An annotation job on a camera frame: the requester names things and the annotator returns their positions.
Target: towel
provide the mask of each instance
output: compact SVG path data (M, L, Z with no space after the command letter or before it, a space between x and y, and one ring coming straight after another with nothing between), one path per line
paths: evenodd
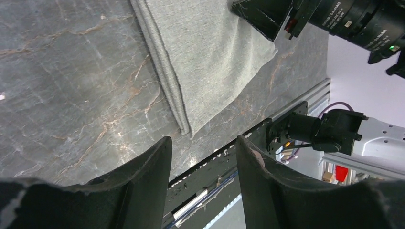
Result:
M130 0L181 133L228 106L277 50L227 0Z

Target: gray marble surface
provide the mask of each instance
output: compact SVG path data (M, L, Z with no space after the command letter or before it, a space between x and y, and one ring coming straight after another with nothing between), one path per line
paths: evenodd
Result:
M307 26L193 139L181 136L123 0L0 2L0 177L85 183L173 138L171 178L326 78Z

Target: purple cable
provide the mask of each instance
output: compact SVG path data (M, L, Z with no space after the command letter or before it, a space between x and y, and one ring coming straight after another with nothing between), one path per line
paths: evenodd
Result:
M345 103L345 102L335 102L335 103L332 103L332 104L330 104L329 106L327 106L325 109L323 109L323 111L319 114L318 118L321 118L322 115L323 115L327 110L329 110L331 107L334 107L334 106L337 106L337 105L343 105L343 106L345 106L349 111L354 111L353 108L352 108L349 104L347 104L347 103ZM292 159L294 159L294 158L295 158L294 156L297 155L297 153L299 152L299 150L300 150L300 148L298 148L298 149L287 159L287 161L291 161Z

